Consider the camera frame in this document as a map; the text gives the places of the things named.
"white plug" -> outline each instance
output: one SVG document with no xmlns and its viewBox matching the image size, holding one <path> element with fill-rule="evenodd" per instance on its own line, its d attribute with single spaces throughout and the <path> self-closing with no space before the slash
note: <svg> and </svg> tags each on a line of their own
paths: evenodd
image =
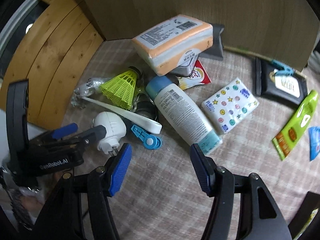
<svg viewBox="0 0 320 240">
<path fill-rule="evenodd" d="M 101 112 L 93 119 L 93 127 L 103 125 L 106 130 L 106 136 L 98 142 L 97 149 L 109 154 L 114 149 L 119 147 L 120 138 L 124 137 L 127 129 L 122 119 L 115 113 Z"/>
</svg>

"orange label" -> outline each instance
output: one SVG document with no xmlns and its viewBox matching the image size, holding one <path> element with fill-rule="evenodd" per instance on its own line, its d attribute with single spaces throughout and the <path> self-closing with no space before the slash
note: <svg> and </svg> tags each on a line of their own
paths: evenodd
<svg viewBox="0 0 320 240">
<path fill-rule="evenodd" d="M 285 138 L 283 136 L 283 134 L 280 132 L 277 134 L 276 139 L 278 141 L 279 147 L 281 148 L 281 150 L 284 153 L 284 156 L 287 157 L 287 155 L 290 153 L 290 147 L 287 144 L 287 142 L 285 141 Z"/>
</svg>

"plaid tablecloth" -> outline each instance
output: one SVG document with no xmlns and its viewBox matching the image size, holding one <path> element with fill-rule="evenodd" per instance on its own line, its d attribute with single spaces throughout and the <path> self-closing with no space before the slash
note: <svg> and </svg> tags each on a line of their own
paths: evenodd
<svg viewBox="0 0 320 240">
<path fill-rule="evenodd" d="M 212 83 L 196 86 L 185 92 L 200 106 L 210 97 L 238 77 L 254 92 L 254 60 L 224 52 L 223 61 L 200 58 Z M 128 66 L 148 69 L 135 53 L 130 40 L 106 41 L 91 59 L 79 84 L 89 77 L 113 77 Z M 320 76 L 310 69 L 308 89 L 320 91 Z M 223 136 L 223 144 L 211 157 L 217 165 L 231 172 L 248 175 L 258 173 L 275 198 L 287 222 L 290 222 L 308 190 L 320 190 L 320 157 L 309 161 L 309 136 L 305 132 L 294 150 L 280 161 L 271 139 L 287 123 L 294 110 L 279 103 L 258 98 L 260 105 L 241 124 Z M 88 104 L 85 109 L 71 105 L 64 124 L 75 122 L 79 130 L 91 127 L 92 119 L 105 111 L 102 107 Z M 311 126 L 320 124 L 319 106 Z M 188 156 L 188 145 L 161 115 L 163 125 L 159 150 L 147 150 L 132 134 L 121 140 L 132 145 L 133 157 L 121 190 L 109 199 L 113 218 L 121 239 L 201 239 L 212 198 L 200 189 Z M 85 163 L 76 168 L 76 174 L 87 173 L 106 162 L 107 156 L 95 147 L 85 154 Z M 234 213 L 229 239 L 234 239 L 238 225 L 240 196 L 235 196 Z M 88 239 L 93 239 L 89 218 L 84 220 Z"/>
</svg>

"black wet wipes pack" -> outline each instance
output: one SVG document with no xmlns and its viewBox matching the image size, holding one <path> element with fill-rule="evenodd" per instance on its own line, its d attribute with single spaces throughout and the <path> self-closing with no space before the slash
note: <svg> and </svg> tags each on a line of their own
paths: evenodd
<svg viewBox="0 0 320 240">
<path fill-rule="evenodd" d="M 256 94 L 297 108 L 308 95 L 307 81 L 294 73 L 292 76 L 275 76 L 280 67 L 256 57 Z"/>
</svg>

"white handle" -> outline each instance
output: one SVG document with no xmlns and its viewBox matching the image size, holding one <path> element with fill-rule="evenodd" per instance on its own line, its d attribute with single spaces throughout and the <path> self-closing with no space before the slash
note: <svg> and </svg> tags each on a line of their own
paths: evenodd
<svg viewBox="0 0 320 240">
<path fill-rule="evenodd" d="M 106 103 L 102 103 L 102 102 L 95 100 L 95 99 L 86 98 L 86 97 L 84 97 L 83 99 L 86 101 L 95 103 L 99 106 L 105 107 L 106 109 L 109 109 L 109 110 L 129 119 L 130 121 L 132 121 L 133 123 L 142 127 L 143 129 L 147 130 L 150 133 L 159 134 L 161 132 L 162 125 L 160 123 L 153 121 L 149 118 L 146 118 L 142 115 L 124 110 L 124 109 L 119 108 L 117 106 L 112 106 L 112 105 L 109 105 Z"/>
</svg>

